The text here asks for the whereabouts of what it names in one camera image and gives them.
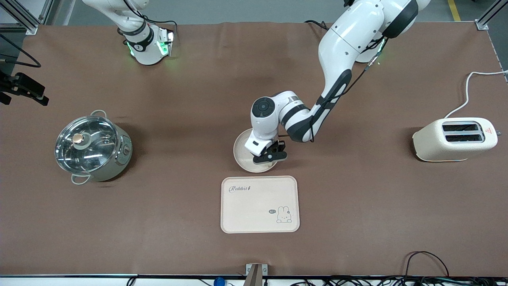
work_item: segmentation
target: green led light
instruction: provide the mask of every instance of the green led light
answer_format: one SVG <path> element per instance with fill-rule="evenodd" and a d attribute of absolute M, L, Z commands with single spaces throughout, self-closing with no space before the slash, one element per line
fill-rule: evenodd
<path fill-rule="evenodd" d="M 383 48 L 383 45 L 385 44 L 385 41 L 386 41 L 386 39 L 383 39 L 383 40 L 381 41 L 381 44 L 379 44 L 379 49 L 377 49 L 377 52 L 380 52 L 380 51 L 381 51 L 381 49 Z"/>
<path fill-rule="evenodd" d="M 167 55 L 168 54 L 168 48 L 167 48 L 167 45 L 165 43 L 160 43 L 159 41 L 157 41 L 157 45 L 159 47 L 159 50 L 161 50 L 161 54 L 162 55 Z"/>
<path fill-rule="evenodd" d="M 132 56 L 135 56 L 135 55 L 134 55 L 134 52 L 132 51 L 131 45 L 130 45 L 128 42 L 127 42 L 127 47 L 129 47 L 129 50 L 131 51 L 131 55 L 132 55 Z"/>

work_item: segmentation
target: table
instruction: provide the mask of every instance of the table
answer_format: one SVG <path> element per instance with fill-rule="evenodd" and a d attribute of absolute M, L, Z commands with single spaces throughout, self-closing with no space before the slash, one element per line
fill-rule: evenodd
<path fill-rule="evenodd" d="M 452 275 L 508 276 L 508 144 L 458 163 L 424 163 L 411 135 L 463 101 L 466 75 L 499 71 L 472 22 L 416 23 L 391 40 L 328 116 L 313 144 L 287 141 L 266 175 L 299 184 L 295 233 L 221 231 L 220 184 L 258 176 L 235 162 L 254 100 L 321 94 L 323 31 L 311 24 L 224 23 L 179 29 L 181 57 L 141 66 L 114 26 L 41 26 L 24 48 L 49 105 L 1 106 L 0 273 L 400 274 L 407 254 L 440 256 Z M 356 77 L 363 69 L 355 65 Z M 456 116 L 508 132 L 502 76 L 471 80 Z M 132 137 L 116 180 L 74 186 L 55 162 L 63 127 L 104 109 Z M 410 274 L 442 275 L 415 257 Z"/>

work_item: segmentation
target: yellow floor line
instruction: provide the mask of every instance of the yellow floor line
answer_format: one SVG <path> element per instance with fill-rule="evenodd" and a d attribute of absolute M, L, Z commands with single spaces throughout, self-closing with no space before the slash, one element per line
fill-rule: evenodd
<path fill-rule="evenodd" d="M 455 1 L 448 0 L 448 5 L 450 6 L 450 10 L 452 11 L 453 20 L 460 21 L 459 11 L 457 11 L 457 6 L 455 6 Z"/>

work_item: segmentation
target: beige tray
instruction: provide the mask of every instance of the beige tray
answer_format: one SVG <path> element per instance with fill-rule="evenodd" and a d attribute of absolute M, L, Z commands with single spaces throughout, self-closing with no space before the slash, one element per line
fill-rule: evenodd
<path fill-rule="evenodd" d="M 221 195 L 225 233 L 288 233 L 300 227 L 298 186 L 291 176 L 226 178 Z"/>

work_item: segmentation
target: rabbit cartoon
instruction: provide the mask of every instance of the rabbit cartoon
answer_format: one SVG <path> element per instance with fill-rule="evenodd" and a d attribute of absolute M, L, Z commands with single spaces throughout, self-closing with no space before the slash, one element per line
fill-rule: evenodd
<path fill-rule="evenodd" d="M 279 207 L 277 211 L 277 223 L 292 222 L 289 207 Z"/>

